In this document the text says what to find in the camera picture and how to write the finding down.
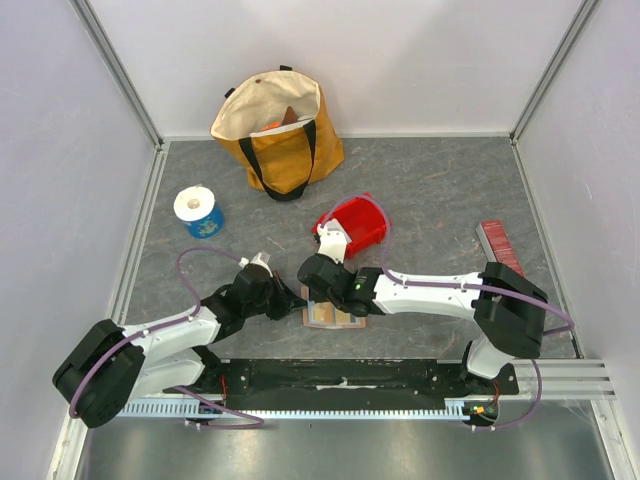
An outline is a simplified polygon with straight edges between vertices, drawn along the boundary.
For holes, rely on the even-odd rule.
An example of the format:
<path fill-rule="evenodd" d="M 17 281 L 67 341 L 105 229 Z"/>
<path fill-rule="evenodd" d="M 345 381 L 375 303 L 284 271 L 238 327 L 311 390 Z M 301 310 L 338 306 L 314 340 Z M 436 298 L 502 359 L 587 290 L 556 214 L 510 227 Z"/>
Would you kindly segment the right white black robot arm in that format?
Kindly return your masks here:
<path fill-rule="evenodd" d="M 409 275 L 363 267 L 355 272 L 323 254 L 306 259 L 298 280 L 316 302 L 356 317 L 421 313 L 473 321 L 482 335 L 458 368 L 458 381 L 477 394 L 513 359 L 540 356 L 547 294 L 505 264 L 454 276 Z"/>

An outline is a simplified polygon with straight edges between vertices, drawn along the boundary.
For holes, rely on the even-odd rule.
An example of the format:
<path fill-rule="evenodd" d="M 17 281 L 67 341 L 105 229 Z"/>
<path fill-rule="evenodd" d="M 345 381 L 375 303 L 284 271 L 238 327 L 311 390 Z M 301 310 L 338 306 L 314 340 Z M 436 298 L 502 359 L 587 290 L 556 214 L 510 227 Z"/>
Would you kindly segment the tan leather card holder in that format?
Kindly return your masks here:
<path fill-rule="evenodd" d="M 330 302 L 313 301 L 306 286 L 301 288 L 301 297 L 306 301 L 306 307 L 303 309 L 303 324 L 307 327 L 328 330 L 366 327 L 365 317 L 356 317 L 345 313 L 338 310 Z"/>

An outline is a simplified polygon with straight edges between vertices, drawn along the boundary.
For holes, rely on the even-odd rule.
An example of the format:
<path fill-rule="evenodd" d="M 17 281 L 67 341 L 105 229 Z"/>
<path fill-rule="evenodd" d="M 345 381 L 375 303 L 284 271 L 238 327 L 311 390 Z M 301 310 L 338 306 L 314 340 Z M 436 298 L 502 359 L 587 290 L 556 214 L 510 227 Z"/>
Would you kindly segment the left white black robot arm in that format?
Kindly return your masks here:
<path fill-rule="evenodd" d="M 206 393 L 221 384 L 222 362 L 210 345 L 264 315 L 280 320 L 305 306 L 267 266 L 247 264 L 230 284 L 192 309 L 154 322 L 122 327 L 94 324 L 53 375 L 70 415 L 89 428 L 113 419 L 139 397 L 186 387 Z"/>

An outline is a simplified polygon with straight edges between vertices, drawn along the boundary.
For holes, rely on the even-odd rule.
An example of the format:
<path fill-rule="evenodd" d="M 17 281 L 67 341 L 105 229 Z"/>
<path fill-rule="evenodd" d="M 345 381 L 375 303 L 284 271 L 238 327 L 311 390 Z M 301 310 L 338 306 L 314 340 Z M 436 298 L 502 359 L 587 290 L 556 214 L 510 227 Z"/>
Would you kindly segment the yellow credit card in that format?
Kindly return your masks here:
<path fill-rule="evenodd" d="M 311 326 L 329 326 L 334 324 L 334 308 L 329 302 L 311 302 L 307 306 L 306 323 Z"/>

